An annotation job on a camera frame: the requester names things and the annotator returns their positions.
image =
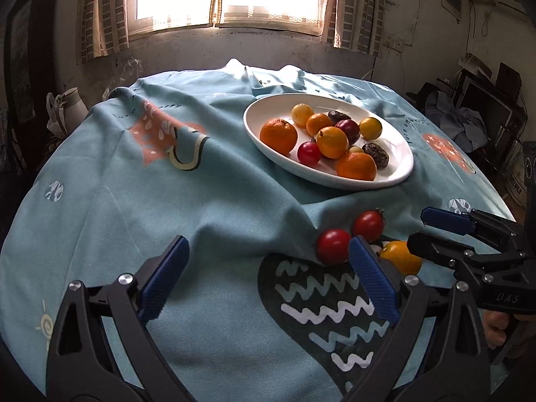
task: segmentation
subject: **speaker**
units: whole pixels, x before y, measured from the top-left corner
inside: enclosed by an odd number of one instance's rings
[[[500,90],[506,98],[517,103],[519,92],[521,91],[521,76],[517,71],[501,62],[495,87]]]

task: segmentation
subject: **checkered curtain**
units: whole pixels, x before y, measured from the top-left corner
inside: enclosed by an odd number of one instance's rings
[[[328,0],[323,40],[379,57],[384,12],[385,0]]]
[[[78,64],[128,47],[126,0],[78,0]]]

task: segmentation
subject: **picture frame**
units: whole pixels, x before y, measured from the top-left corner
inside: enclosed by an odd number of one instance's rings
[[[462,20],[462,8],[464,0],[442,0],[442,6],[447,9],[459,21]]]
[[[6,20],[4,80],[8,119],[27,173],[41,163],[48,137],[47,93],[56,95],[56,0],[17,0]]]

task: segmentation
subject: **red cherry tomato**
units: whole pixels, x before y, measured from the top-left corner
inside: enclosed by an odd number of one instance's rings
[[[368,210],[354,221],[352,234],[354,236],[363,236],[368,242],[372,243],[382,236],[385,220],[382,213],[378,210]]]
[[[344,263],[348,259],[348,245],[352,236],[344,230],[324,231],[318,237],[316,253],[326,265]]]
[[[305,166],[314,166],[321,158],[322,153],[314,142],[304,142],[298,148],[298,160]]]

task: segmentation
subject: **window frame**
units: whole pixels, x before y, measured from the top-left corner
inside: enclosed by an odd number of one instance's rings
[[[209,22],[206,24],[192,24],[192,25],[182,25],[178,27],[168,27],[165,29],[154,29],[153,28],[153,17],[136,19],[137,12],[137,3],[138,0],[127,0],[127,28],[129,40],[134,41],[140,37],[145,37],[148,35],[156,33],[164,33],[167,31],[175,30],[189,30],[189,29],[201,29],[207,27],[213,27],[214,22]],[[211,0],[210,9],[209,9],[209,19],[213,19],[214,14],[212,13],[212,8],[214,7],[214,0]]]
[[[319,29],[318,33],[312,33],[312,26],[288,22],[284,20],[263,20],[256,19],[248,21],[246,19],[236,19],[229,22],[222,22],[222,10],[221,0],[211,0],[211,9],[210,9],[210,19],[212,22],[207,24],[193,24],[193,25],[184,25],[178,27],[169,27],[165,29],[153,29],[153,18],[142,18],[136,19],[136,8],[137,0],[127,0],[127,26],[128,26],[128,36],[129,40],[133,41],[140,37],[151,36],[157,33],[164,33],[169,31],[176,30],[189,30],[189,29],[199,29],[199,28],[251,28],[251,29],[265,29],[265,30],[282,30],[288,31],[291,33],[299,33],[310,36],[312,38],[321,38],[325,29],[326,17],[328,12],[331,12],[329,8],[329,0],[326,0],[326,8],[324,13],[324,23],[323,27]]]

